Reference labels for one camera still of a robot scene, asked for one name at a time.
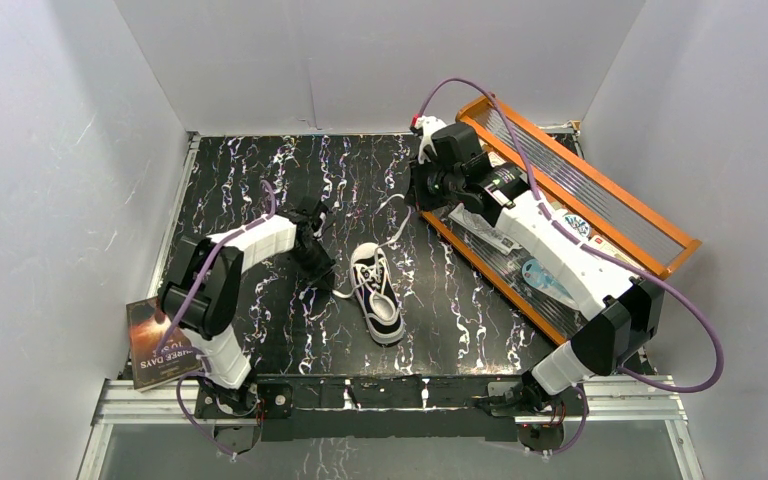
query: shoe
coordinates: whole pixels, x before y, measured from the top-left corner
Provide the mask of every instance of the shoe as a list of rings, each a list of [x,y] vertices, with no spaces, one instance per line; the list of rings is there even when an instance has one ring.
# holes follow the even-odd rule
[[[364,243],[352,252],[352,291],[360,303],[369,334],[380,345],[392,345],[405,336],[405,324],[396,292],[390,284],[390,268],[384,251]]]

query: book cover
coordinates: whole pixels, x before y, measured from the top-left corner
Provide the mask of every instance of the book cover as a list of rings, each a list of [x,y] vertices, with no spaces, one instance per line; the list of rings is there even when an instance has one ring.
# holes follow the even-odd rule
[[[201,364],[193,351],[171,351],[191,346],[189,339],[175,328],[160,355],[157,342],[172,321],[160,310],[157,297],[127,305],[128,336],[131,339],[131,368],[134,389],[143,391],[197,370]]]

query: white shoelace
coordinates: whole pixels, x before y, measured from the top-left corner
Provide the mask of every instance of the white shoelace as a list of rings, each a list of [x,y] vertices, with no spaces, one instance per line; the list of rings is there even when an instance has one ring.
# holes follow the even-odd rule
[[[377,215],[378,212],[380,212],[382,208],[387,206],[387,204],[390,203],[390,201],[393,200],[394,198],[405,198],[405,196],[402,195],[401,193],[390,195],[389,197],[387,197],[387,200],[384,200],[383,202],[381,202],[381,205],[378,206],[378,208],[375,210],[373,215]],[[362,274],[368,273],[368,275],[364,276],[365,278],[363,279],[363,281],[358,283],[351,290],[349,290],[348,293],[343,293],[337,289],[332,290],[332,293],[334,293],[335,297],[344,298],[344,299],[352,298],[352,295],[354,295],[355,290],[366,286],[369,282],[372,282],[373,280],[378,285],[379,290],[383,287],[384,285],[383,273],[384,273],[385,267],[381,265],[381,260],[383,259],[386,264],[387,256],[384,254],[384,250],[382,249],[382,247],[386,247],[387,245],[393,244],[399,239],[399,237],[402,235],[402,232],[405,230],[405,225],[408,224],[408,220],[410,220],[412,213],[413,213],[413,208],[408,206],[408,214],[407,216],[405,216],[405,219],[402,220],[402,224],[399,225],[399,229],[396,231],[396,234],[390,237],[390,239],[387,240],[386,242],[375,246],[375,257],[372,262],[372,265],[361,266],[361,273]],[[352,268],[352,271],[350,271],[349,273],[350,275],[354,275],[354,265],[352,265],[351,268]]]

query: white wall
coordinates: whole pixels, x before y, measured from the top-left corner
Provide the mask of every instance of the white wall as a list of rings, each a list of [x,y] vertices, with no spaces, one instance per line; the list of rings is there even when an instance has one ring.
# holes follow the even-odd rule
[[[711,316],[722,381],[682,397],[708,478],[768,478],[768,2],[650,0],[587,112],[588,158],[702,248],[671,282]],[[675,302],[651,355],[677,382],[713,354]]]
[[[184,127],[220,134],[405,131],[454,75],[579,119],[644,0],[116,3]],[[429,112],[476,96],[452,86]]]
[[[111,0],[0,1],[0,478],[74,478],[186,134]]]

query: marble tabletop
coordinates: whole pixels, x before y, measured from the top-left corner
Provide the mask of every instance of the marble tabletop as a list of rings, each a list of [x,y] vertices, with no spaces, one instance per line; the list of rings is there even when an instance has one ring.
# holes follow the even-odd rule
[[[323,246],[337,261],[337,285],[348,290],[352,250],[385,241],[407,215],[401,202],[373,212],[407,189],[416,146],[410,135],[202,138],[170,254],[184,232],[226,231],[262,213],[259,182],[266,179],[279,207],[314,195],[331,209]],[[298,267],[281,255],[246,272],[240,288],[234,328],[256,371],[517,373],[554,348],[418,215],[385,248],[406,326],[400,343],[378,346],[356,301],[306,287]]]

